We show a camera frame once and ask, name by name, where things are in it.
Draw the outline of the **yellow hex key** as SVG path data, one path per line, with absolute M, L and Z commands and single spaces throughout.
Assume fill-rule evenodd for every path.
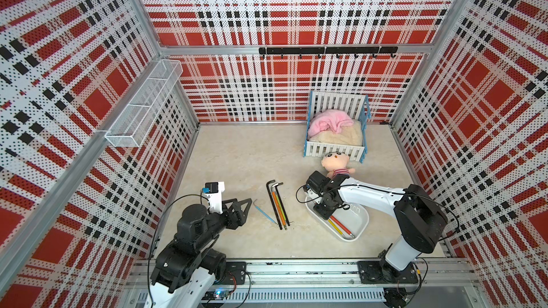
M 331 219 L 328 219 L 328 223 L 335 230 L 335 232 L 337 232 L 338 235 L 341 236 L 342 239 L 345 239 L 345 234 L 342 232 L 342 230 Z

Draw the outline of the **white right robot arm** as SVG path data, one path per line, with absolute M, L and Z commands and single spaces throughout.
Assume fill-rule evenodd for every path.
M 419 185 L 386 188 L 364 183 L 349 175 L 328 178 L 315 171 L 307 179 L 308 206 L 320 219 L 327 221 L 335 212 L 351 206 L 363 206 L 383 212 L 398 222 L 400 236 L 377 263 L 368 262 L 364 283 L 414 283 L 413 261 L 430 254 L 442 239 L 448 224 L 442 205 L 429 197 Z

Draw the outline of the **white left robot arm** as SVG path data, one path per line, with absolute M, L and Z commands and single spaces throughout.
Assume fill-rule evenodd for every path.
M 183 210 L 174 238 L 156 256 L 154 267 L 147 269 L 152 307 L 161 306 L 154 302 L 154 285 L 167 290 L 166 305 L 199 307 L 212 286 L 226 280 L 233 286 L 228 292 L 232 295 L 251 278 L 245 267 L 229 268 L 226 255 L 213 248 L 221 232 L 246 223 L 251 204 L 250 198 L 229 199 L 221 202 L 221 212 L 210 212 L 200 203 Z

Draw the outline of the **green hex key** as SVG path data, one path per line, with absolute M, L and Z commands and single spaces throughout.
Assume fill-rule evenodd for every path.
M 277 183 L 274 187 L 275 187 L 275 192 L 276 192 L 276 194 L 278 195 L 278 201 L 279 201 L 279 204 L 280 204 L 280 207 L 281 207 L 281 211 L 282 211 L 282 214 L 283 214 L 283 217 L 284 217 L 284 220 L 285 220 L 285 224 L 286 224 L 286 226 L 290 227 L 290 226 L 291 226 L 291 222 L 289 221 L 289 218 L 288 218 L 288 215 L 287 215 L 285 206 L 284 206 L 284 204 L 283 204 L 283 200 L 282 200 L 281 194 L 280 194 L 279 189 L 278 189 L 278 187 L 279 187 L 280 185 L 282 185 L 282 184 L 283 184 L 283 183 Z

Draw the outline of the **red hex key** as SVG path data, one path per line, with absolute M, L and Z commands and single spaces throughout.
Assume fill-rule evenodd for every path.
M 341 221 L 339 221 L 339 219 L 337 219 L 335 216 L 331 216 L 331 220 L 341 229 L 343 230 L 346 234 L 348 234 L 351 238 L 355 238 L 355 235 L 344 225 L 342 224 Z

